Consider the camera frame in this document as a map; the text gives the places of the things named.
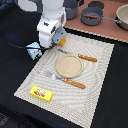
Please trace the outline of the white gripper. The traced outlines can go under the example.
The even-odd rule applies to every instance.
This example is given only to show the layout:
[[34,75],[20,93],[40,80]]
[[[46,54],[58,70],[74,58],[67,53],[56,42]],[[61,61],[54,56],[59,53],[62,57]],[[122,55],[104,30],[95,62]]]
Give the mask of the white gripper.
[[63,28],[65,23],[66,12],[64,9],[58,12],[43,12],[37,25],[40,45],[45,48],[57,45],[66,33]]

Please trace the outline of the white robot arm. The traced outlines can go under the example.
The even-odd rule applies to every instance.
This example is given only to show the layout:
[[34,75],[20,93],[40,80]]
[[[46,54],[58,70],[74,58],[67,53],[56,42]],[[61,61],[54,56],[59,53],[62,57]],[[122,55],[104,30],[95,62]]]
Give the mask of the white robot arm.
[[64,0],[18,0],[22,10],[41,14],[37,31],[42,47],[57,45],[65,35],[63,26],[66,23],[66,12],[63,3]]

